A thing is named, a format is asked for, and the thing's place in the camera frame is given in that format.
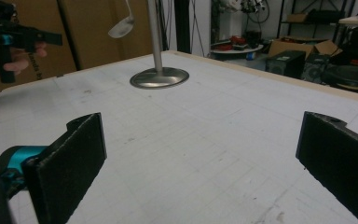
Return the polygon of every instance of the cardboard box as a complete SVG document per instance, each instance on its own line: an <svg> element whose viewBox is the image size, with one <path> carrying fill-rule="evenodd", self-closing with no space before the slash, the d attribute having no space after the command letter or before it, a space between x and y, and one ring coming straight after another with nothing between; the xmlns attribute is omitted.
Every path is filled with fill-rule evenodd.
<svg viewBox="0 0 358 224"><path fill-rule="evenodd" d="M15 83L4 84L0 82L0 91L23 83L75 72L75 63L66 38L57 2L49 0L6 0L6 2L16 4L21 25L61 34L63 45L48 45L46 48L48 56L44 58L29 54L30 65L28 68L16 76Z"/></svg>
<svg viewBox="0 0 358 224"><path fill-rule="evenodd" d="M288 22L304 22L307 19L308 14L305 13L297 13L287 15L286 21Z"/></svg>
<svg viewBox="0 0 358 224"><path fill-rule="evenodd" d="M308 58L311 53L335 56L342 51L333 41L328 39L286 36L272 41L268 56L275 56L288 49L305 51L306 58Z"/></svg>
<svg viewBox="0 0 358 224"><path fill-rule="evenodd" d="M125 1L59 0L79 69L152 53L147 0L130 1L135 19L129 34L114 39L108 31L129 16Z"/></svg>

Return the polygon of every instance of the metal shelving unit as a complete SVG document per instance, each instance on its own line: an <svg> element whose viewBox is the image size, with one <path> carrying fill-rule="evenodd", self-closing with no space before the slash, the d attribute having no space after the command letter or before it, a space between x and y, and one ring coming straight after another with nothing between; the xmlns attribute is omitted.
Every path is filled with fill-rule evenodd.
<svg viewBox="0 0 358 224"><path fill-rule="evenodd" d="M351 15L352 11L353 11L353 7L354 7L354 3L355 3L355 0L341 0L342 4L341 4L341 7L338 8L336 7L336 5L332 2L332 0L309 0L310 3L304 7L302 10L296 10L296 2L297 0L293 0L293 4L292 4L292 11L291 13L294 14L296 12L306 12L307 9L309 9L310 7L314 6L314 5L318 5L318 9L319 10L322 10L323 7L324 7L324 3L327 2L329 4L331 4L331 6L333 6L336 11L339 11L341 13L344 13L345 12L345 9L347 7L347 5L349 4L349 9L348 9L348 12L345 13L345 17L348 17ZM331 23L331 22L288 22L288 21L283 21L282 20L282 17L283 17L283 10L284 10L284 0L282 0L282 5L281 5L281 13L280 13L280 20L279 20L279 24L278 24L278 32L277 32L277 38L280 37L281 35L281 28L282 28L282 24L283 23L286 23L289 25L289 28L288 28L288 31L287 31L287 34L290 35L291 32L292 32L292 25L312 25L313 26L313 35L312 37L315 37L315 34L316 34L316 30L318 28L319 25L334 25L336 26L336 29L334 31L334 35L333 35L333 42L336 42L336 39L337 39L337 34L338 34L338 31L339 31L339 24L338 24L338 21L335 22L335 23Z"/></svg>

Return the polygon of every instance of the shelf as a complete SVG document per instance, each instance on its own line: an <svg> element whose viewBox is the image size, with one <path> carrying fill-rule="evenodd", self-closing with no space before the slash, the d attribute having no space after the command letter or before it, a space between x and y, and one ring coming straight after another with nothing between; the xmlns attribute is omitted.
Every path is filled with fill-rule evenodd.
<svg viewBox="0 0 358 224"><path fill-rule="evenodd" d="M287 33L286 33L287 35L291 34L292 25L296 25L296 26L298 26L298 25L313 25L314 26L313 34L312 34L313 38L316 37L316 30L318 28L318 25L329 25L329 26L335 26L336 27L335 31L334 31L334 34L333 34L333 38L332 38L333 42L336 42L337 33L338 33L338 30L339 30L339 26L340 26L338 21L337 22L306 22L306 21L304 21L304 22L289 22L289 21L284 21L283 17L282 17L283 11L285 9L284 2L285 1L282 0L281 14L280 14L280 19L279 19L280 22L279 22L279 25L278 25L277 38L281 37L281 25L282 24L288 24L289 25ZM342 14L344 14L344 12L346 11L346 9L349 6L349 9L348 9L348 12L346 13L346 15L351 15L351 13L353 11L355 0L340 0L340 1L338 1L339 3L341 3L340 8L336 7L334 5L334 3L332 3L330 0L307 0L307 1L302 0L301 2L310 3L307 7L303 8L302 10L297 10L298 8L296 8L296 2L297 2L297 0L293 1L292 10L291 10L292 14L296 14L296 12L307 13L307 10L309 10L309 8L311 6L313 6L315 3L319 2L319 8L317 10L324 10L324 8L325 8L324 3L329 3L337 11L340 11Z"/></svg>

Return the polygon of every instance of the ladle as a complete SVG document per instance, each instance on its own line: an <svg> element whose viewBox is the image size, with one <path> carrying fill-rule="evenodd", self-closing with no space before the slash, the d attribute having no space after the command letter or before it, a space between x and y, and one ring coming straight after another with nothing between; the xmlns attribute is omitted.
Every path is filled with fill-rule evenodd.
<svg viewBox="0 0 358 224"><path fill-rule="evenodd" d="M116 24L108 34L113 38L121 38L132 30L133 24L135 23L135 19L132 16L132 11L130 7L129 0L126 0L127 7L129 9L130 15L127 18L124 18L118 24Z"/></svg>

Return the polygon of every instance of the black equipment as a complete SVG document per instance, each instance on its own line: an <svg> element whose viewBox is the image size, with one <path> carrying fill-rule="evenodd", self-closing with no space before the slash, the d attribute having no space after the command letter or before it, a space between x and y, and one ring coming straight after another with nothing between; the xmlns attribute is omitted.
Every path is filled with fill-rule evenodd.
<svg viewBox="0 0 358 224"><path fill-rule="evenodd" d="M261 32L247 31L245 32L245 39L250 49L256 49L260 44Z"/></svg>
<svg viewBox="0 0 358 224"><path fill-rule="evenodd" d="M191 53L189 4L190 0L174 1L176 44L178 51L184 53Z"/></svg>
<svg viewBox="0 0 358 224"><path fill-rule="evenodd" d="M267 59L266 71L300 79L305 63L305 51L286 50Z"/></svg>
<svg viewBox="0 0 358 224"><path fill-rule="evenodd" d="M342 120L305 112L296 157L358 218L358 133Z"/></svg>
<svg viewBox="0 0 358 224"><path fill-rule="evenodd" d="M328 65L330 56L322 54L310 54L305 61L304 72L301 75L302 80L314 83L322 83L321 75Z"/></svg>
<svg viewBox="0 0 358 224"><path fill-rule="evenodd" d="M328 68L322 73L322 82L338 89L358 92L358 66Z"/></svg>
<svg viewBox="0 0 358 224"><path fill-rule="evenodd" d="M344 17L345 11L313 9L308 13L306 21L314 23L337 23Z"/></svg>
<svg viewBox="0 0 358 224"><path fill-rule="evenodd" d="M7 200L28 189L41 224L66 223L106 159L101 114L66 124L48 147L11 147L0 156L0 223L14 223Z"/></svg>
<svg viewBox="0 0 358 224"><path fill-rule="evenodd" d="M26 27L10 21L17 16L15 7L0 1L0 79L2 83L12 83L16 79L13 72L3 68L5 63L11 63L10 48L25 49L35 53L34 44L37 41L44 41L48 44L62 45L62 36L33 27Z"/></svg>
<svg viewBox="0 0 358 224"><path fill-rule="evenodd" d="M348 41L340 45L343 51L333 56L330 59L330 63L334 65L358 64L358 27L346 27L343 36L346 36Z"/></svg>

